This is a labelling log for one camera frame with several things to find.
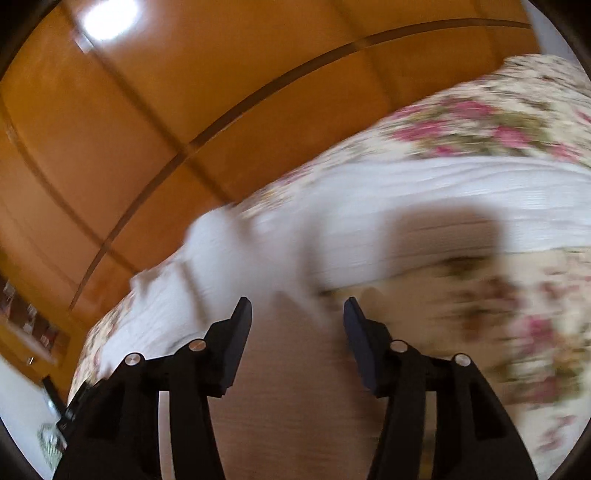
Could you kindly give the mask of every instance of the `orange wood panel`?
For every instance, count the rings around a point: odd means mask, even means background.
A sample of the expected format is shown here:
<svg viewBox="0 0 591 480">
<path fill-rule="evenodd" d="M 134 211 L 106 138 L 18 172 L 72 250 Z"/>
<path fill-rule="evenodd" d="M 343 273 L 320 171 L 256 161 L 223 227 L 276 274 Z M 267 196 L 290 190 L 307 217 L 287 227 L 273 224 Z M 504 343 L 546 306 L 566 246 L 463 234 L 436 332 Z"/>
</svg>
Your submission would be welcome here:
<svg viewBox="0 0 591 480">
<path fill-rule="evenodd" d="M 5 263 L 16 267 L 11 278 L 19 276 L 58 308 L 65 310 L 74 297 L 76 283 L 39 251 L 0 202 L 0 264 Z"/>
<path fill-rule="evenodd" d="M 497 66 L 486 27 L 436 30 L 369 48 L 400 108 Z"/>
<path fill-rule="evenodd" d="M 241 200 L 388 109 L 365 53 L 354 53 L 263 100 L 199 149 L 196 161 Z"/>
<path fill-rule="evenodd" d="M 335 0 L 361 36 L 437 20 L 480 18 L 472 0 Z"/>
<path fill-rule="evenodd" d="M 530 22 L 519 0 L 475 0 L 475 2 L 485 18 Z"/>
<path fill-rule="evenodd" d="M 112 248 L 135 268 L 154 267 L 182 244 L 187 227 L 221 205 L 187 165 L 181 165 L 138 209 Z"/>
<path fill-rule="evenodd" d="M 499 65 L 513 55 L 540 53 L 534 31 L 529 28 L 487 27 L 495 44 Z"/>
<path fill-rule="evenodd" d="M 0 201 L 53 264 L 72 282 L 82 279 L 99 245 L 50 197 L 11 144 L 1 123 Z"/>
<path fill-rule="evenodd" d="M 98 0 L 66 4 L 84 24 Z M 353 40 L 329 0 L 136 0 L 100 47 L 184 142 L 279 75 Z"/>
<path fill-rule="evenodd" d="M 106 254 L 88 279 L 72 313 L 88 326 L 94 325 L 129 293 L 132 271 Z"/>
<path fill-rule="evenodd" d="M 75 38 L 56 8 L 18 52 L 0 95 L 49 182 L 106 236 L 176 152 Z"/>
</svg>

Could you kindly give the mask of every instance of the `floral bedspread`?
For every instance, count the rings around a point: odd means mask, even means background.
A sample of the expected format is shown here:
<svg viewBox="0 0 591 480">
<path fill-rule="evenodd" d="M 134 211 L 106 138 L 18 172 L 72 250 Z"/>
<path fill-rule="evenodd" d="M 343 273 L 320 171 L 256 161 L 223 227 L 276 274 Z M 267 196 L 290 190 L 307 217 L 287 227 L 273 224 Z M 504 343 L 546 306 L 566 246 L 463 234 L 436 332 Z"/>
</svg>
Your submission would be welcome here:
<svg viewBox="0 0 591 480">
<path fill-rule="evenodd" d="M 423 354 L 470 355 L 541 480 L 564 461 L 591 417 L 591 248 L 452 258 L 332 292 L 339 306 L 350 296 Z"/>
<path fill-rule="evenodd" d="M 591 167 L 591 82 L 580 67 L 559 57 L 506 59 L 495 73 L 437 93 L 344 140 L 256 192 L 236 210 L 250 217 L 272 209 L 312 186 L 332 167 L 363 162 L 374 154 L 387 161 L 526 156 Z M 505 404 L 515 407 L 517 425 L 529 425 L 521 427 L 521 433 L 542 479 L 564 459 L 591 411 L 586 381 L 591 336 L 591 304 L 586 300 L 591 297 L 589 253 L 546 254 L 562 255 L 563 261 L 546 264 L 547 259 L 533 254 L 511 255 L 502 260 L 504 273 L 492 274 L 496 267 L 490 259 L 455 259 L 409 274 L 426 276 L 438 292 L 430 299 L 433 311 L 424 313 L 426 325 L 433 331 L 441 325 L 453 327 L 437 347 L 418 337 L 415 346 L 431 355 L 449 355 L 464 346 L 472 352 Z M 522 278 L 524 272 L 530 277 Z M 409 278 L 391 282 L 398 285 Z M 389 289 L 389 282 L 376 284 L 376 295 Z M 372 287 L 360 288 L 357 294 L 368 316 L 388 321 L 387 313 L 364 300 Z M 98 380 L 101 348 L 129 311 L 133 295 L 90 331 L 70 398 L 84 380 Z M 413 342 L 412 332 L 399 336 Z"/>
</svg>

